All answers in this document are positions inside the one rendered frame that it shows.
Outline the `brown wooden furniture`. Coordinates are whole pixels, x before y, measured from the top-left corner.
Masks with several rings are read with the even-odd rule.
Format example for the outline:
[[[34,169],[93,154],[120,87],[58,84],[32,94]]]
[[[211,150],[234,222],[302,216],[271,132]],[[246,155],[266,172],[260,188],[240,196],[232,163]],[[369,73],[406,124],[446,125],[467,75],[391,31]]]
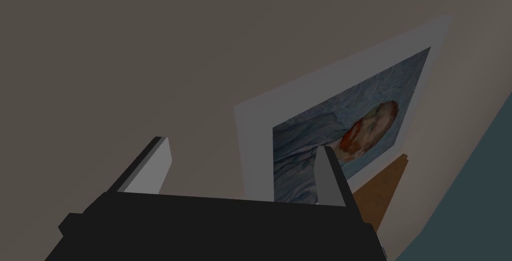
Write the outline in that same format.
[[[363,221],[371,224],[375,231],[382,223],[408,162],[406,154],[400,155],[353,194]]]

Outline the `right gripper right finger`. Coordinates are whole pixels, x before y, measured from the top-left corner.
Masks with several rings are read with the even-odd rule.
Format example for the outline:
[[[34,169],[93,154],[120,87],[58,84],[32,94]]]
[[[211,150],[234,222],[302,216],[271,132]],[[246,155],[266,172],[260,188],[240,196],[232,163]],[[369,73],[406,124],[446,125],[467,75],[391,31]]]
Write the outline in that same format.
[[[313,172],[319,205],[355,206],[353,193],[332,147],[318,146]]]

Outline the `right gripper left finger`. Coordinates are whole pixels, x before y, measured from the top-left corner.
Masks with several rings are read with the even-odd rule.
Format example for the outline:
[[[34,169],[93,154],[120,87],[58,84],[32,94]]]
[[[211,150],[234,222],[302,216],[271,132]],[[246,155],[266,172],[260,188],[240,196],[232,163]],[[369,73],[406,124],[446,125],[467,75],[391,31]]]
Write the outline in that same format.
[[[107,191],[157,195],[172,161],[169,139],[156,136]]]

